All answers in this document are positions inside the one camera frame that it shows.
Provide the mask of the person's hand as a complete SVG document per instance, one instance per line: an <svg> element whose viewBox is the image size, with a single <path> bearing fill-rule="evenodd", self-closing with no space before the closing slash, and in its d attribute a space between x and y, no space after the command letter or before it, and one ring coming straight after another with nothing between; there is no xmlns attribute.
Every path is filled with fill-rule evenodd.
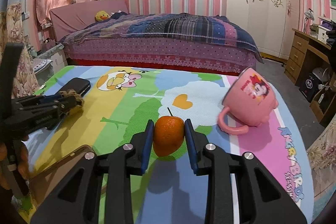
<svg viewBox="0 0 336 224"><path fill-rule="evenodd" d="M1 142L1 187L11 190L17 197L29 192L29 153L24 144L27 140L28 135L19 140Z"/></svg>

